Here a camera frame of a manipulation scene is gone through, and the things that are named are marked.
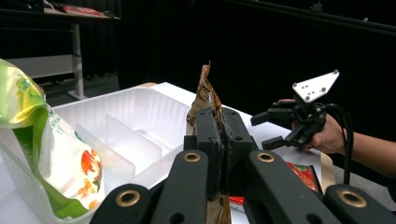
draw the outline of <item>brown paper bag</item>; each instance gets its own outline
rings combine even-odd
[[[204,108],[212,108],[215,119],[218,123],[220,132],[222,132],[221,124],[221,101],[216,94],[215,89],[208,80],[210,72],[209,64],[202,66],[202,72],[199,79],[198,89],[195,100],[192,102],[191,110],[187,114],[187,135],[195,134],[195,114]],[[218,197],[211,201],[207,201],[206,208],[207,224],[228,224],[231,223],[230,200],[228,195],[219,194]]]

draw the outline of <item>bolt hole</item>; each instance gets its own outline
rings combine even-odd
[[[169,221],[172,224],[178,224],[178,223],[183,223],[184,222],[184,216],[180,213],[175,213],[172,216],[169,217]]]
[[[317,215],[314,215],[314,214],[308,214],[306,216],[306,220],[309,223],[313,223],[313,224],[321,224],[321,223],[323,223],[322,220],[320,219],[320,217],[318,217]]]

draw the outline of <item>black curtain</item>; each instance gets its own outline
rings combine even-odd
[[[69,0],[66,4],[89,7],[113,16],[120,15],[120,0]],[[80,44],[84,77],[117,72],[117,27],[103,24],[81,24]]]

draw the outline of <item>white table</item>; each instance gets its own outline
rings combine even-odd
[[[195,98],[194,93],[185,91],[170,83],[165,82],[158,85],[148,84],[147,86],[188,106],[191,105]],[[249,133],[255,138],[256,142],[267,140],[279,135],[286,136],[290,132],[290,130],[268,122],[263,125],[252,127],[249,120],[251,116],[241,111],[238,112],[247,125]],[[276,149],[275,152],[281,155],[285,161],[291,161],[302,165],[314,165],[318,173],[319,182],[321,182],[323,189],[334,184],[332,161],[327,155],[319,153],[316,150],[313,150],[311,153],[302,153],[289,147]],[[43,224],[40,218],[33,212],[29,205],[24,202],[16,191],[1,158],[0,176],[0,223]],[[232,219],[233,223],[248,223],[245,214],[234,209],[232,209]]]

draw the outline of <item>black cable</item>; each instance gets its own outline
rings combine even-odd
[[[330,114],[334,116],[337,122],[341,125],[344,143],[345,143],[345,157],[344,157],[344,183],[349,185],[351,163],[352,163],[352,151],[353,151],[353,129],[352,121],[349,114],[339,105],[328,104],[325,108],[330,111]]]

